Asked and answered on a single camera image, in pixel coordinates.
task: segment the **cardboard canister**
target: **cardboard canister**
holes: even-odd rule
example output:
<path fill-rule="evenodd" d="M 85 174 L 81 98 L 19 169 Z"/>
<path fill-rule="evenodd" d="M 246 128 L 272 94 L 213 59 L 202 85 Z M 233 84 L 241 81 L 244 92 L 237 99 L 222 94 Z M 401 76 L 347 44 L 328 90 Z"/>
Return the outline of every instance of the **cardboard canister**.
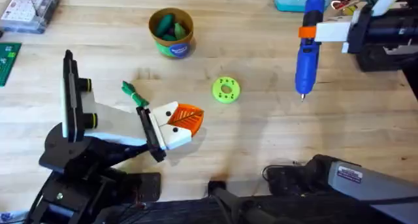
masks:
<path fill-rule="evenodd" d="M 167 15 L 174 15 L 174 23 L 178 22 L 185 30 L 186 37 L 176 41 L 166 41 L 155 35 L 155 30 L 161 19 Z M 150 33 L 155 40 L 158 50 L 165 56 L 183 58 L 190 52 L 190 42 L 193 38 L 193 20 L 191 16 L 178 8 L 163 8 L 152 14 L 148 22 Z"/>

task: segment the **electronic component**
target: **electronic component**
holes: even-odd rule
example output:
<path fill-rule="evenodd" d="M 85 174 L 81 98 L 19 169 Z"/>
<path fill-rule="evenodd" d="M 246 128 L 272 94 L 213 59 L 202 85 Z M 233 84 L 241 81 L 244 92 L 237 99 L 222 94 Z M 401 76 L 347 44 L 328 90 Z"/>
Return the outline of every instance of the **electronic component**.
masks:
<path fill-rule="evenodd" d="M 59 0 L 10 0 L 1 15 L 0 27 L 22 33 L 45 32 Z"/>
<path fill-rule="evenodd" d="M 0 86 L 6 84 L 7 78 L 12 70 L 16 56 L 18 55 L 19 43 L 0 43 Z"/>

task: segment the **label sticker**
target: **label sticker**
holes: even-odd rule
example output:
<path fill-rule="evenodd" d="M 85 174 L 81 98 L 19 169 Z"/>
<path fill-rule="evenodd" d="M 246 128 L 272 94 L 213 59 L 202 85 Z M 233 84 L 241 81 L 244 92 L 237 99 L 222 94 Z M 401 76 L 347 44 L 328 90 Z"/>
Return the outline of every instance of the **label sticker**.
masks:
<path fill-rule="evenodd" d="M 189 52 L 189 44 L 174 44 L 170 46 L 170 52 L 176 57 L 185 57 Z"/>
<path fill-rule="evenodd" d="M 363 173 L 343 166 L 338 167 L 337 175 L 358 184 L 363 179 Z"/>

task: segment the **green object in canister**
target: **green object in canister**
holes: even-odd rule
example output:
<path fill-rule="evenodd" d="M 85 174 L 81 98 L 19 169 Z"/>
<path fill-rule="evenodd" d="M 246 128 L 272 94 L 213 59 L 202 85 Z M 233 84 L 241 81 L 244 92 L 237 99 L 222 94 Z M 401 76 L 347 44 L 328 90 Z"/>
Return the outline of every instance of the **green object in canister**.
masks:
<path fill-rule="evenodd" d="M 176 37 L 174 37 L 174 36 L 171 36 L 171 35 L 169 35 L 169 34 L 165 34 L 165 35 L 163 35 L 163 37 L 161 37 L 163 40 L 165 40 L 165 41 L 176 41 L 177 39 L 176 39 Z"/>
<path fill-rule="evenodd" d="M 229 88 L 231 91 L 225 93 L 222 88 Z M 212 95 L 221 103 L 229 104 L 234 102 L 241 93 L 239 83 L 231 77 L 219 77 L 212 85 Z"/>
<path fill-rule="evenodd" d="M 167 14 L 172 14 L 174 16 L 174 21 L 171 23 L 171 26 L 168 28 L 168 30 L 165 31 L 165 33 L 163 33 L 161 36 L 158 36 L 156 32 L 157 27 L 159 26 L 160 21 Z M 164 35 L 171 35 L 172 37 L 176 36 L 174 25 L 175 23 L 181 24 L 185 30 L 185 37 L 182 39 L 176 39 L 174 41 L 167 41 L 162 39 Z M 148 28 L 152 38 L 155 40 L 155 45 L 164 56 L 172 58 L 184 58 L 187 57 L 190 53 L 192 49 L 191 41 L 193 39 L 193 20 L 185 11 L 178 8 L 164 8 L 158 10 L 152 14 L 150 21 L 148 22 Z"/>
<path fill-rule="evenodd" d="M 174 24 L 174 34 L 176 34 L 176 38 L 178 40 L 186 37 L 187 35 L 187 33 L 185 32 L 185 29 L 178 22 Z"/>
<path fill-rule="evenodd" d="M 173 14 L 166 14 L 163 18 L 159 21 L 157 28 L 155 28 L 155 35 L 158 37 L 162 37 L 172 25 L 174 21 Z"/>

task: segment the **orange clamp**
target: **orange clamp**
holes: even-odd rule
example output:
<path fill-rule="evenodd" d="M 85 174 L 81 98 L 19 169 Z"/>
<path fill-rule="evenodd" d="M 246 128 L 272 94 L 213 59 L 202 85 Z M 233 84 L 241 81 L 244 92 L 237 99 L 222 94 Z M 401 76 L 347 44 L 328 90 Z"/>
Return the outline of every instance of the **orange clamp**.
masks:
<path fill-rule="evenodd" d="M 316 36 L 316 26 L 299 28 L 299 38 L 314 39 L 315 36 Z"/>

